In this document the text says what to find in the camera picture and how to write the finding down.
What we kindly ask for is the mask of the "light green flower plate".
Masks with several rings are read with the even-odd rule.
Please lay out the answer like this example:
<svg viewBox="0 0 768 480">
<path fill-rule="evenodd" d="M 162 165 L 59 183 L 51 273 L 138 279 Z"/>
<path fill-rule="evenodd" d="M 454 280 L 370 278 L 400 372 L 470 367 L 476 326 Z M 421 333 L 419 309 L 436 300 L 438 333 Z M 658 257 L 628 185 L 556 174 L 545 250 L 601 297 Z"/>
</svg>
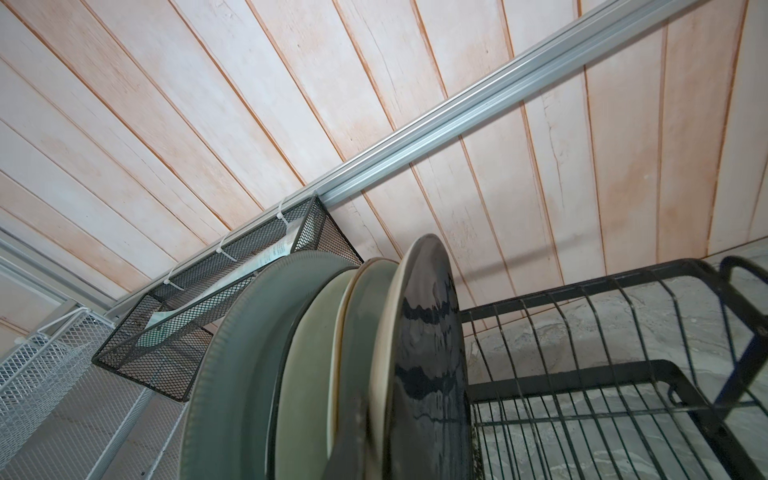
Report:
<svg viewBox="0 0 768 480">
<path fill-rule="evenodd" d="M 331 452 L 342 412 L 368 389 L 378 325 L 398 263 L 373 258 L 347 272 L 331 348 L 326 446 Z"/>
</svg>

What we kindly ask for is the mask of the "cream floral plate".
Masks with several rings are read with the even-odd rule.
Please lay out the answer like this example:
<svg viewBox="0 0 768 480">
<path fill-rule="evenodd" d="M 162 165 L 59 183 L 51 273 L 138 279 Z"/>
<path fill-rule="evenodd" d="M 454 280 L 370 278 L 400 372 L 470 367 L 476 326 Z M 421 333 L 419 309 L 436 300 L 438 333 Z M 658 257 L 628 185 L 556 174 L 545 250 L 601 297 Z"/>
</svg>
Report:
<svg viewBox="0 0 768 480">
<path fill-rule="evenodd" d="M 319 479 L 328 459 L 328 401 L 338 311 L 355 268 L 326 283 L 291 339 L 280 387 L 275 435 L 276 479 Z"/>
</svg>

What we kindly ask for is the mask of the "large teal green plate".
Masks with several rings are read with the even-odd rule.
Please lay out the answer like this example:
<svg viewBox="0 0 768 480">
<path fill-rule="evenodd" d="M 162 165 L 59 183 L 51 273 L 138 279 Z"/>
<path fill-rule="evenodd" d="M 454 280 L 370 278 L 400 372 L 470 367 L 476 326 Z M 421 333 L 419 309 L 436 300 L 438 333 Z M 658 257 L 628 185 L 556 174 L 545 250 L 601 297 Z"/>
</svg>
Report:
<svg viewBox="0 0 768 480">
<path fill-rule="evenodd" d="M 265 478 L 274 391 L 293 326 L 330 280 L 354 266 L 331 253 L 301 251 L 268 265 L 239 295 L 191 395 L 180 478 Z"/>
</svg>

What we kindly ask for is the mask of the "black round plate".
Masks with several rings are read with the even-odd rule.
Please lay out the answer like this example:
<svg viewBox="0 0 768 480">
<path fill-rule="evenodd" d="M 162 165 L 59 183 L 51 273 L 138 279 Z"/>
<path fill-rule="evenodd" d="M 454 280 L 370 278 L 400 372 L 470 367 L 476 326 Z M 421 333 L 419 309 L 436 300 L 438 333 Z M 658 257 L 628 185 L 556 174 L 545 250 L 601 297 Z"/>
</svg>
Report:
<svg viewBox="0 0 768 480">
<path fill-rule="evenodd" d="M 367 479 L 469 479 L 472 435 L 463 329 L 451 263 L 427 234 L 396 269 L 368 390 Z"/>
</svg>

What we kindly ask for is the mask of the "black wire dish rack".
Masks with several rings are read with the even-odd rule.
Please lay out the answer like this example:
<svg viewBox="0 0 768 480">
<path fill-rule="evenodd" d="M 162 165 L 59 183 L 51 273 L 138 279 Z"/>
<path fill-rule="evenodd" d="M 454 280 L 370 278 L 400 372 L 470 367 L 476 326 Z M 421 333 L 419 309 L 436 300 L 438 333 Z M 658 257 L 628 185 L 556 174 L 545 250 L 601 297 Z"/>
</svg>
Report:
<svg viewBox="0 0 768 480">
<path fill-rule="evenodd" d="M 475 479 L 763 479 L 767 271 L 681 259 L 467 309 Z"/>
</svg>

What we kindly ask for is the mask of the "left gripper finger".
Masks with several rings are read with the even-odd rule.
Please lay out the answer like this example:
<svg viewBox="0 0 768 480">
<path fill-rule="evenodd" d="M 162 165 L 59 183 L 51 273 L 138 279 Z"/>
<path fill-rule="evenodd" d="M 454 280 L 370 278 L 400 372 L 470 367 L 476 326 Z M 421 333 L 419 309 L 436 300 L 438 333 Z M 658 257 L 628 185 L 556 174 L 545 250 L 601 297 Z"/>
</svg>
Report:
<svg viewBox="0 0 768 480">
<path fill-rule="evenodd" d="M 367 479 L 368 406 L 365 393 L 352 396 L 340 410 L 340 424 L 323 479 Z"/>
</svg>

